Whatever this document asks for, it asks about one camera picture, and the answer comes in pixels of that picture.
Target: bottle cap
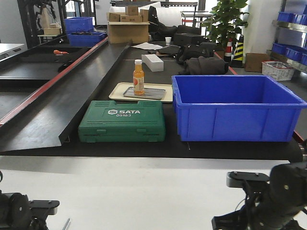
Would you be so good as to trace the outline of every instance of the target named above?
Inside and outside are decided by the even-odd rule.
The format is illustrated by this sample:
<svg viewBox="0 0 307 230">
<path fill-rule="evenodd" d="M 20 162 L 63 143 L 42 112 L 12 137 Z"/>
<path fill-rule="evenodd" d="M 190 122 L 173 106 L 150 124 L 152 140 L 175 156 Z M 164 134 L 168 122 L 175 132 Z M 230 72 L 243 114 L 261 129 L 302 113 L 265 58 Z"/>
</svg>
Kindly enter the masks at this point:
<svg viewBox="0 0 307 230">
<path fill-rule="evenodd" d="M 136 59 L 136 60 L 134 60 L 134 64 L 135 65 L 141 65 L 142 64 L 142 60 Z"/>
</svg>

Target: potted plant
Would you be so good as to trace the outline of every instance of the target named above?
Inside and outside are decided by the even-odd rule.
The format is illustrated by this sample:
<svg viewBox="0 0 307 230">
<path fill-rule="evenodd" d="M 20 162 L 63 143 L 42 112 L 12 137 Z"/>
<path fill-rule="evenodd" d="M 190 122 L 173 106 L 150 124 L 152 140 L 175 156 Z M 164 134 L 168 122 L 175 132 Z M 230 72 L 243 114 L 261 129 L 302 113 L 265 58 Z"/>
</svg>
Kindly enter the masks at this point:
<svg viewBox="0 0 307 230">
<path fill-rule="evenodd" d="M 212 8 L 213 23 L 208 38 L 216 41 L 218 46 L 226 48 L 229 38 L 235 46 L 237 34 L 242 34 L 241 26 L 248 23 L 241 19 L 243 14 L 240 9 L 247 6 L 248 0 L 217 0 L 217 5 Z"/>
</svg>

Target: gray cloth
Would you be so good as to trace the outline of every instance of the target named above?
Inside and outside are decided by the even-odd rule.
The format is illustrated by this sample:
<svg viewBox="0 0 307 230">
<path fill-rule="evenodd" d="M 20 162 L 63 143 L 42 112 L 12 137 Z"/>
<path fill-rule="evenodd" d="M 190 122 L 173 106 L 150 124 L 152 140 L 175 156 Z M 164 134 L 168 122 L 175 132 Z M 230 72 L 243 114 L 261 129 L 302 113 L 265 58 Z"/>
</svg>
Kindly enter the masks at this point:
<svg viewBox="0 0 307 230">
<path fill-rule="evenodd" d="M 217 57 L 192 57 L 184 63 L 181 75 L 221 75 L 228 72 L 229 64 Z"/>
</svg>

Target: cardboard box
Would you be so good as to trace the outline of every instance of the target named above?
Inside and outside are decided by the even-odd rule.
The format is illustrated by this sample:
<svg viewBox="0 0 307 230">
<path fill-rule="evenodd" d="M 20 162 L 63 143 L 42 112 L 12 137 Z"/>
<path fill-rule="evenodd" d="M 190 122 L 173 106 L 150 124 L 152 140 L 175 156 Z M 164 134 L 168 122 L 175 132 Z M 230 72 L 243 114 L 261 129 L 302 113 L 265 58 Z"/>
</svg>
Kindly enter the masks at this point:
<svg viewBox="0 0 307 230">
<path fill-rule="evenodd" d="M 133 16 L 139 15 L 139 7 L 137 6 L 125 6 L 126 15 Z"/>
<path fill-rule="evenodd" d="M 152 72 L 164 71 L 164 62 L 156 54 L 142 54 L 142 61 Z"/>
<path fill-rule="evenodd" d="M 120 16 L 120 21 L 123 23 L 141 23 L 143 21 L 143 17 L 142 15 L 133 15 L 133 16 L 129 16 L 129 15 L 121 15 Z"/>
<path fill-rule="evenodd" d="M 270 59 L 267 54 L 246 53 L 244 70 L 246 72 L 262 73 L 262 62 L 270 61 Z"/>
<path fill-rule="evenodd" d="M 148 42 L 149 23 L 121 23 L 108 22 L 108 39 L 111 44 L 125 43 L 132 40 L 132 43 L 139 44 Z"/>
<path fill-rule="evenodd" d="M 45 35 L 60 35 L 61 33 L 61 28 L 44 28 Z"/>
<path fill-rule="evenodd" d="M 58 23 L 51 23 L 48 28 L 59 28 Z"/>
<path fill-rule="evenodd" d="M 109 22 L 119 22 L 120 21 L 120 13 L 107 12 L 106 13 L 106 19 Z"/>
<path fill-rule="evenodd" d="M 140 15 L 143 17 L 143 22 L 148 22 L 148 10 L 140 9 Z"/>
</svg>

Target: orange juice bottle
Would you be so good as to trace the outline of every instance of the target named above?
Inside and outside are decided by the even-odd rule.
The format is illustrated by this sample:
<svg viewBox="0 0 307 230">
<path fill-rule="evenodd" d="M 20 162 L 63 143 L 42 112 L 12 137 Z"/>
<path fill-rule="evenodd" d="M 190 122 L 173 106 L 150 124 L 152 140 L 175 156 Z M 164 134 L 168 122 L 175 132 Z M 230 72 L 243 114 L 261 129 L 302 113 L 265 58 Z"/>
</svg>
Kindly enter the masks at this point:
<svg viewBox="0 0 307 230">
<path fill-rule="evenodd" d="M 142 60 L 136 59 L 134 61 L 135 68 L 133 72 L 133 86 L 134 94 L 144 94 L 144 71 L 142 69 Z"/>
</svg>

